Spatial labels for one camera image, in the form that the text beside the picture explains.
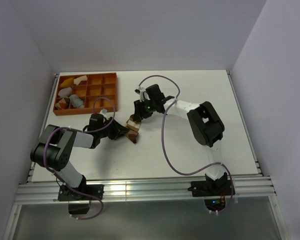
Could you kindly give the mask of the orange wooden compartment tray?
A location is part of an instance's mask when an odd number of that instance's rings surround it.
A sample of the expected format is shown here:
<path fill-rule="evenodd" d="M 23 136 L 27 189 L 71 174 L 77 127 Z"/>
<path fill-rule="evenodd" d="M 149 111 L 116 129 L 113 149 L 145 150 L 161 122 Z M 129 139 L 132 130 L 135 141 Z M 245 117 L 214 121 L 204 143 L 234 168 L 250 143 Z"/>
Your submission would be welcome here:
<path fill-rule="evenodd" d="M 55 104 L 62 99 L 58 92 L 67 87 L 60 87 L 60 84 L 67 78 L 77 78 L 87 75 L 87 85 L 73 85 L 72 94 L 78 95 L 84 100 L 84 108 L 74 108 L 70 102 L 68 109 L 57 110 Z M 55 100 L 52 104 L 52 111 L 56 116 L 79 115 L 97 113 L 102 109 L 107 111 L 118 109 L 118 77 L 115 72 L 110 73 L 77 73 L 60 75 L 56 87 Z"/>

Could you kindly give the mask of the grey sock with black stripes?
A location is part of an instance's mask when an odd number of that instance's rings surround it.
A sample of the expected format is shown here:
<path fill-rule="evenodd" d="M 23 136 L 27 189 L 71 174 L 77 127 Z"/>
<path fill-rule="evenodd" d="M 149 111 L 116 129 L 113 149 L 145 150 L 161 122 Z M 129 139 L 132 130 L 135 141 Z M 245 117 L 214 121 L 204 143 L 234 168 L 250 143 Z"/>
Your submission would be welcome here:
<path fill-rule="evenodd" d="M 72 94 L 69 96 L 69 99 L 70 99 L 71 105 L 75 109 L 83 109 L 85 107 L 84 100 L 82 100 L 78 95 Z"/>

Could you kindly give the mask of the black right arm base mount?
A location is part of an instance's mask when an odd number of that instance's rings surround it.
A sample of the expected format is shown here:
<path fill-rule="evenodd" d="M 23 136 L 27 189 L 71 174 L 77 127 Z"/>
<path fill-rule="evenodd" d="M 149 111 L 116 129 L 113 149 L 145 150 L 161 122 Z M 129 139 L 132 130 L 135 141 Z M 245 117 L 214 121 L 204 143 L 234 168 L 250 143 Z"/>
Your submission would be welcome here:
<path fill-rule="evenodd" d="M 232 198 L 235 195 L 233 182 L 228 179 L 228 174 L 224 173 L 217 180 L 212 180 L 208 175 L 205 175 L 203 181 L 191 181 L 190 187 L 187 189 L 191 192 L 192 197 L 212 197 L 205 199 L 205 207 L 214 213 L 224 210 L 227 206 L 226 197 Z"/>

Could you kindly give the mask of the white maroon rolled sock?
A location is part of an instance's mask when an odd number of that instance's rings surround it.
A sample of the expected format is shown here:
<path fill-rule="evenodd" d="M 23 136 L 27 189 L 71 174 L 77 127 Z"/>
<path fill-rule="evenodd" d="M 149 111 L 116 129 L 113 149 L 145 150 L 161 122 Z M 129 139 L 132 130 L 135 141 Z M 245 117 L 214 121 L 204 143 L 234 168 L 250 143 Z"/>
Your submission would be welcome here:
<path fill-rule="evenodd" d="M 88 76 L 87 75 L 81 75 L 79 77 L 76 77 L 73 80 L 73 85 L 74 86 L 82 86 L 82 85 L 87 85 L 88 81 Z"/>

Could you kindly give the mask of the yellow rolled sock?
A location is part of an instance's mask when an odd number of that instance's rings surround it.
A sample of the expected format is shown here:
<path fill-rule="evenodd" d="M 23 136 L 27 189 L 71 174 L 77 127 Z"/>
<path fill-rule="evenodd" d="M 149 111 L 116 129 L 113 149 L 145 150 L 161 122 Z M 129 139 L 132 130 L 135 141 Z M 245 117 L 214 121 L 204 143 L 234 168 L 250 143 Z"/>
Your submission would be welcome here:
<path fill-rule="evenodd" d="M 73 77 L 69 77 L 67 79 L 65 79 L 61 84 L 60 87 L 62 88 L 67 88 L 67 87 L 71 87 L 74 84 L 74 78 Z"/>

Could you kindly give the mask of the brown striped sock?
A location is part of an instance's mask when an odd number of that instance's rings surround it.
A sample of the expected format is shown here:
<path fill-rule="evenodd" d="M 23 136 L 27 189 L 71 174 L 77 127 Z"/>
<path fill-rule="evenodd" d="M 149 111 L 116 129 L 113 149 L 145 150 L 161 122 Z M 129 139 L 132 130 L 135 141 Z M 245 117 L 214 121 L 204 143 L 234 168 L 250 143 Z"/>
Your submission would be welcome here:
<path fill-rule="evenodd" d="M 142 122 L 139 120 L 134 120 L 134 115 L 132 114 L 125 123 L 125 127 L 128 129 L 128 132 L 124 136 L 130 140 L 133 144 L 137 143 L 139 136 L 139 129 Z"/>

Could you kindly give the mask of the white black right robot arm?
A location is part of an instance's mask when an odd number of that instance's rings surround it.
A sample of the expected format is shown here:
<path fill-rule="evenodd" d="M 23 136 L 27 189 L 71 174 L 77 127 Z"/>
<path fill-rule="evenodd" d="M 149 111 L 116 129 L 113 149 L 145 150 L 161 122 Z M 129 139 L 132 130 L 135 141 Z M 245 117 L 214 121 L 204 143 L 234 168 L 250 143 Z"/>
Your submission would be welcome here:
<path fill-rule="evenodd" d="M 135 122 L 151 117 L 154 112 L 163 114 L 161 146 L 170 168 L 182 176 L 192 176 L 207 170 L 205 174 L 208 181 L 206 189 L 212 195 L 219 194 L 224 188 L 222 179 L 228 176 L 227 170 L 222 164 L 221 151 L 221 140 L 225 126 L 213 105 L 209 101 L 200 104 L 190 103 L 171 95 L 165 96 L 158 84 L 153 84 L 147 88 L 138 86 L 134 91 L 139 95 L 139 100 L 134 101 L 133 120 Z M 208 165 L 190 173 L 180 172 L 173 167 L 168 158 L 164 140 L 164 127 L 169 113 L 188 121 L 195 140 L 207 149 Z"/>

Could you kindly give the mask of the aluminium front frame rail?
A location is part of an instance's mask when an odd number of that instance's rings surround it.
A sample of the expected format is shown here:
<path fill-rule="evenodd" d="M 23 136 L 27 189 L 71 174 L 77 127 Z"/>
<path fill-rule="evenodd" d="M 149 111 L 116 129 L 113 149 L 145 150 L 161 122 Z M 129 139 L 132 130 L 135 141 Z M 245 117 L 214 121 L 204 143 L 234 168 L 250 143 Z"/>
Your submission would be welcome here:
<path fill-rule="evenodd" d="M 146 180 L 90 181 L 89 184 L 103 184 L 102 201 L 141 202 L 165 200 L 189 200 L 191 181 L 198 177 L 161 178 Z M 269 176 L 239 177 L 234 180 L 235 197 L 272 197 L 275 188 Z M 55 182 L 19 185 L 14 198 L 16 205 L 57 204 L 60 187 Z"/>

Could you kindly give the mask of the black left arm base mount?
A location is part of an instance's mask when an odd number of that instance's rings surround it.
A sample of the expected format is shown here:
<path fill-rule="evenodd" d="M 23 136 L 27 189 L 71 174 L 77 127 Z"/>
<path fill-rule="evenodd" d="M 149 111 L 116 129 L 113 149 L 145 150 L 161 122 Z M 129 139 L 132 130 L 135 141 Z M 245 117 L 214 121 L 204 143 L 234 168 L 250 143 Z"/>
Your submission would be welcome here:
<path fill-rule="evenodd" d="M 103 184 L 87 184 L 83 179 L 76 188 L 69 189 L 65 184 L 60 185 L 57 200 L 68 202 L 68 213 L 80 218 L 88 213 L 92 201 L 102 201 L 103 194 Z"/>

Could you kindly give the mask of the orange white rolled sock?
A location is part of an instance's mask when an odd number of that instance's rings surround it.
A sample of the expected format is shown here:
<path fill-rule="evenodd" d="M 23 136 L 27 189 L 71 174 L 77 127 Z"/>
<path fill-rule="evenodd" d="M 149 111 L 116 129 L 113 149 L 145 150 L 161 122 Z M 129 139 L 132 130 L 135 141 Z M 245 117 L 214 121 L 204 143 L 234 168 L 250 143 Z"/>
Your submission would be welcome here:
<path fill-rule="evenodd" d="M 67 110 L 69 108 L 69 105 L 70 105 L 70 98 L 63 97 L 54 105 L 54 107 L 57 110 Z"/>

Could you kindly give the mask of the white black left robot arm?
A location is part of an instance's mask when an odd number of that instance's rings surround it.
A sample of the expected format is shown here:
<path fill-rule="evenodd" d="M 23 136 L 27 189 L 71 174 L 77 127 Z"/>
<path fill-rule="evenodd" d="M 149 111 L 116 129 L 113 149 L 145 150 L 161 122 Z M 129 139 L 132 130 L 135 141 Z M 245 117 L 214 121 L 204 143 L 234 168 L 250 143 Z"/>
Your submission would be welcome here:
<path fill-rule="evenodd" d="M 32 148 L 30 159 L 69 186 L 69 194 L 81 200 L 88 188 L 85 176 L 70 162 L 73 148 L 95 149 L 101 139 L 116 140 L 129 131 L 113 117 L 106 118 L 101 113 L 92 114 L 82 130 L 49 124 Z"/>

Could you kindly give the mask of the aluminium table edge rail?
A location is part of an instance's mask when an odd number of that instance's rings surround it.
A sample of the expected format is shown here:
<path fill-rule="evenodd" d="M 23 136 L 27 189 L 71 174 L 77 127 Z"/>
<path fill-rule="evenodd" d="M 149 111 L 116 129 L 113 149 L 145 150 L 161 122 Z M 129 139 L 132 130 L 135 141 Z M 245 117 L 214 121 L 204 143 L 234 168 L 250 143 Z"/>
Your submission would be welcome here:
<path fill-rule="evenodd" d="M 228 80 L 229 80 L 229 83 L 231 85 L 231 89 L 232 89 L 232 92 L 233 92 L 233 95 L 234 95 L 234 98 L 235 98 L 238 110 L 239 110 L 241 121 L 242 121 L 244 130 L 245 130 L 245 134 L 247 136 L 248 143 L 249 143 L 249 146 L 250 146 L 253 158 L 254 158 L 254 162 L 255 162 L 255 165 L 256 165 L 257 170 L 258 170 L 258 174 L 259 175 L 263 175 L 261 167 L 260 167 L 260 164 L 259 164 L 259 160 L 258 160 L 258 158 L 256 156 L 255 149 L 253 147 L 253 143 L 252 143 L 252 140 L 251 140 L 251 137 L 250 137 L 247 125 L 246 125 L 246 121 L 244 119 L 244 115 L 243 115 L 243 112 L 242 112 L 242 109 L 241 109 L 241 106 L 240 106 L 240 102 L 239 102 L 239 99 L 238 99 L 238 96 L 237 96 L 237 93 L 236 93 L 236 90 L 235 90 L 235 87 L 234 87 L 234 84 L 233 84 L 233 81 L 232 81 L 231 71 L 227 70 L 226 72 L 227 72 Z"/>

